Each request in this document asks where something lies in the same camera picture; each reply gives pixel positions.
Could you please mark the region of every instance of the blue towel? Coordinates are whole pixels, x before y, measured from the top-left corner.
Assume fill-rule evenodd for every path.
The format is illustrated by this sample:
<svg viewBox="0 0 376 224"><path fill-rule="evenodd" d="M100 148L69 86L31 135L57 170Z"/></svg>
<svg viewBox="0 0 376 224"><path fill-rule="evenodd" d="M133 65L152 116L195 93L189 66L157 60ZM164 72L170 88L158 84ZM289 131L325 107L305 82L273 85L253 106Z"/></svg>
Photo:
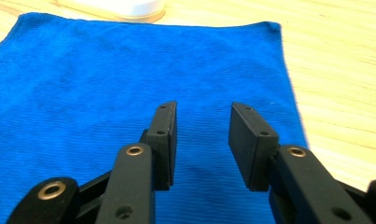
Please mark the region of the blue towel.
<svg viewBox="0 0 376 224"><path fill-rule="evenodd" d="M21 15L0 44L0 223L54 176L82 185L112 169L156 107L177 101L174 186L158 223L273 223L228 146L232 102L253 106L281 144L306 146L280 25L133 24Z"/></svg>

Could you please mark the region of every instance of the wooden table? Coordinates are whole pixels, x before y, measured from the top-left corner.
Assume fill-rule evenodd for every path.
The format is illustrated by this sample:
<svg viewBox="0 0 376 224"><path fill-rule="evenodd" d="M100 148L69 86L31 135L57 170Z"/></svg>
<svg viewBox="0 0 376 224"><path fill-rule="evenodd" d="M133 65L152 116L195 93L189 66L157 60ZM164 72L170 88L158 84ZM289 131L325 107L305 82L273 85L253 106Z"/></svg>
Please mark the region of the wooden table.
<svg viewBox="0 0 376 224"><path fill-rule="evenodd" d="M100 20L57 0L0 0L0 41L22 13ZM376 179L376 0L167 0L156 23L234 26L277 21L310 149L333 176Z"/></svg>

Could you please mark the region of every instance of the white object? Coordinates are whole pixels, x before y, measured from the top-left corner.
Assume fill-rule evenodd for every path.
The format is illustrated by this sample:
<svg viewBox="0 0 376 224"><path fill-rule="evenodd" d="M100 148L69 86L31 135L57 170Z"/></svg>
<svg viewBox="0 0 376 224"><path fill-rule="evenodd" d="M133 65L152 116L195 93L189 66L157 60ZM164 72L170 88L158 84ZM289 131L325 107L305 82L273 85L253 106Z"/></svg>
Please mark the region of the white object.
<svg viewBox="0 0 376 224"><path fill-rule="evenodd" d="M165 0L59 0L59 3L109 20L153 22L164 15Z"/></svg>

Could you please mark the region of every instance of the wooden surface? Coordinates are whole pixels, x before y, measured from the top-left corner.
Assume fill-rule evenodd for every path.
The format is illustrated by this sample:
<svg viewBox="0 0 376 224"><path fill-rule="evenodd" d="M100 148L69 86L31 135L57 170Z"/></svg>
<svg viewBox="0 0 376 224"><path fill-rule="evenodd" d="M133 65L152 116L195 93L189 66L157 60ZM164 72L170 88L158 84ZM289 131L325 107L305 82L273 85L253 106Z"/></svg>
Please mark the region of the wooden surface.
<svg viewBox="0 0 376 224"><path fill-rule="evenodd" d="M101 18L56 0L0 0L0 41L25 12ZM333 176L376 179L376 0L167 0L156 23L233 26L277 21L310 149Z"/></svg>

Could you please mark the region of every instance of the metal rivet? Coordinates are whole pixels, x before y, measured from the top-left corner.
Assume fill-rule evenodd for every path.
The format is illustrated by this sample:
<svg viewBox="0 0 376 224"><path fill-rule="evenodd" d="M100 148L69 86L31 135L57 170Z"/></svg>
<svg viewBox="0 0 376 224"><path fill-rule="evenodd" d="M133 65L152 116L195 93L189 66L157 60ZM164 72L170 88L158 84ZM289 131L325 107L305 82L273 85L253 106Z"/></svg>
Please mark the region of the metal rivet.
<svg viewBox="0 0 376 224"><path fill-rule="evenodd" d="M138 156L139 154L144 152L144 148L140 146L132 146L127 148L126 153L129 156Z"/></svg>
<svg viewBox="0 0 376 224"><path fill-rule="evenodd" d="M287 151L289 154L296 157L305 157L307 155L305 151L297 147L290 147Z"/></svg>
<svg viewBox="0 0 376 224"><path fill-rule="evenodd" d="M65 184L62 181L55 181L52 183L48 183L38 192L38 198L41 200L50 200L53 198L57 198L61 195L66 189Z"/></svg>

